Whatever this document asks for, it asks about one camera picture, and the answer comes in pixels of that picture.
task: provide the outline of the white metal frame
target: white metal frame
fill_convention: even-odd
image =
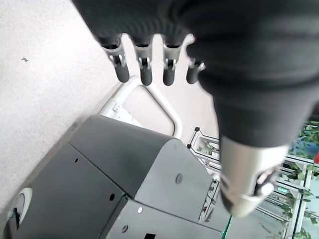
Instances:
[[[175,138],[180,138],[182,134],[182,123],[178,114],[174,110],[174,108],[171,106],[168,100],[164,97],[164,95],[160,92],[160,90],[156,87],[155,83],[152,83],[149,86],[144,86],[141,82],[141,79],[137,76],[133,76],[129,79],[128,82],[121,84],[118,91],[105,104],[105,106],[103,107],[103,109],[100,111],[99,114],[103,116],[107,116],[109,118],[114,118],[126,123],[134,124],[136,126],[143,127],[139,122],[137,122],[130,115],[130,113],[128,113],[123,108],[123,103],[136,87],[144,87],[150,93],[150,95],[154,98],[154,100],[160,105],[163,111],[172,120],[174,124],[173,136]]]

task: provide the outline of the green plant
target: green plant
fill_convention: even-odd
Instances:
[[[305,190],[305,189],[300,189],[299,192],[304,196],[304,197],[309,197],[313,196],[313,193],[310,190]],[[292,206],[294,205],[295,197],[292,195],[292,193],[287,193],[287,202],[288,204],[282,204],[281,209],[283,210],[283,215],[286,215],[288,218],[292,218],[293,214],[291,212]],[[310,202],[310,199],[303,199],[305,202]],[[304,212],[304,217],[309,218],[311,223],[313,225],[318,224],[318,220],[316,217],[313,216],[313,213],[315,212],[309,212],[305,211]],[[304,228],[301,229],[299,233],[294,234],[294,238],[296,239],[311,239],[310,233],[308,233]]]
[[[310,146],[309,143],[315,143],[319,145],[319,122],[317,121],[308,121],[306,122],[303,127],[299,130],[298,138],[302,137],[302,150],[300,151],[300,146],[294,146],[289,150],[289,154],[308,158],[308,159],[315,159],[314,155],[310,155],[305,150],[307,146]]]
[[[299,233],[294,234],[294,238],[311,239],[310,233],[306,232],[304,228],[301,228]]]
[[[214,153],[219,153],[218,148],[214,147],[211,142],[205,141],[205,149],[203,147],[198,147],[197,151],[205,153],[207,155],[212,155]]]

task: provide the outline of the dark gray panel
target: dark gray panel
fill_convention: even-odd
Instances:
[[[104,116],[92,116],[70,143],[131,197],[172,137]]]
[[[31,187],[31,204],[16,239],[96,238],[124,195],[69,144]]]
[[[222,232],[129,200],[106,237],[107,239],[220,239]]]
[[[180,183],[176,178],[181,175]],[[212,177],[178,139],[161,149],[135,200],[198,222]]]
[[[119,204],[117,205],[116,209],[114,210],[111,218],[109,219],[108,223],[105,225],[102,233],[99,236],[99,239],[105,239],[105,237],[107,236],[107,234],[109,233],[110,229],[112,228],[114,222],[116,221],[116,219],[118,218],[120,212],[122,211],[123,207],[126,205],[126,203],[128,202],[128,199],[126,197],[123,197]]]

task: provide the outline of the gray floor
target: gray floor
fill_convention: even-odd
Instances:
[[[127,36],[123,40],[130,74],[139,75],[132,44]],[[185,53],[171,87],[161,83],[158,36],[153,58],[154,81],[181,117],[182,141],[188,142],[195,126],[216,135],[211,97],[198,84],[186,83]],[[0,1],[2,222],[21,186],[32,180],[84,119],[101,109],[119,85],[112,65],[70,1]],[[125,106],[145,127],[171,133],[171,122],[143,90],[136,90]]]

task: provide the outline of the leaves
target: leaves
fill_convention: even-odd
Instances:
[[[305,213],[304,213],[304,217],[305,217],[305,218],[310,218],[310,217],[311,217],[311,213],[305,212]]]
[[[307,189],[299,189],[298,190],[301,194],[303,194],[304,196],[313,196],[313,193],[310,192],[310,190],[307,190]]]
[[[308,164],[307,165],[307,170],[308,171],[313,171],[313,169],[314,169],[314,166],[312,164]]]
[[[287,194],[286,194],[286,197],[287,197],[287,198],[290,198],[290,199],[294,199],[294,198],[295,198],[291,193],[287,193]]]
[[[311,223],[312,223],[312,224],[318,224],[318,221],[317,221],[316,218],[311,217],[310,220],[311,220]]]
[[[304,180],[305,177],[306,177],[306,176],[305,176],[304,173],[299,173],[299,174],[298,174],[298,179],[299,179],[299,180]]]
[[[288,175],[287,177],[290,178],[290,179],[294,179],[294,180],[298,179],[298,176],[297,176],[296,173],[293,173],[293,174],[291,174],[291,175]]]
[[[300,170],[300,168],[295,164],[295,163],[292,163],[290,165],[291,169],[296,169],[296,170]]]
[[[297,238],[303,238],[303,235],[301,233],[295,233],[294,234],[294,238],[297,239]]]
[[[286,204],[282,204],[281,209],[288,213],[288,212],[290,212],[291,208]]]

